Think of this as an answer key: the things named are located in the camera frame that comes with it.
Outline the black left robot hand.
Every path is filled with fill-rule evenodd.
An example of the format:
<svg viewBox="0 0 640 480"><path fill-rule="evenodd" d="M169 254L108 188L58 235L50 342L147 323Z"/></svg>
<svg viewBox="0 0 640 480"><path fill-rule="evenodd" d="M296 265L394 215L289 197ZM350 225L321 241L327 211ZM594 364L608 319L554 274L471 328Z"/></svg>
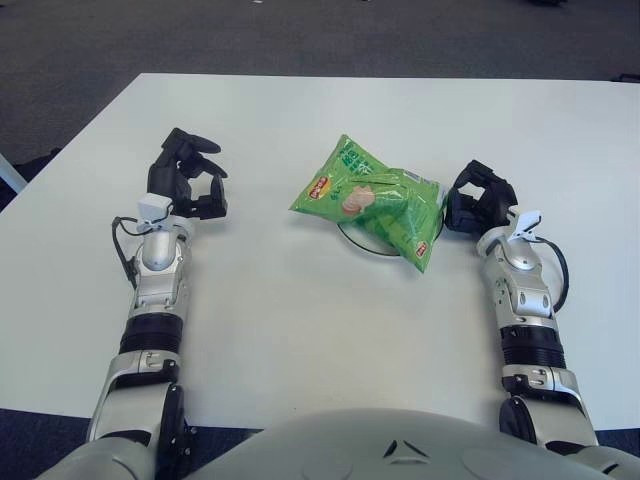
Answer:
<svg viewBox="0 0 640 480"><path fill-rule="evenodd" d="M209 220L227 214L223 180L228 174L205 154L218 154L221 147L206 138L174 128L161 145L161 153L149 168L147 192L170 198L172 213L185 218ZM192 198L189 181L206 173L210 192Z"/></svg>

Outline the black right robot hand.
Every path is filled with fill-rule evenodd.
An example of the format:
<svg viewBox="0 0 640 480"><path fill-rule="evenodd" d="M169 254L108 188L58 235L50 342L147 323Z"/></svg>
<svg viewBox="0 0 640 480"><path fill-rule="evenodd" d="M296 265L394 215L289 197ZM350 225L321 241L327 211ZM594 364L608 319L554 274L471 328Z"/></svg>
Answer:
<svg viewBox="0 0 640 480"><path fill-rule="evenodd" d="M461 192L467 184L483 190L478 199ZM507 212L516 204L513 187L491 168L472 160L449 190L445 225L451 231L482 236L492 228L506 226Z"/></svg>

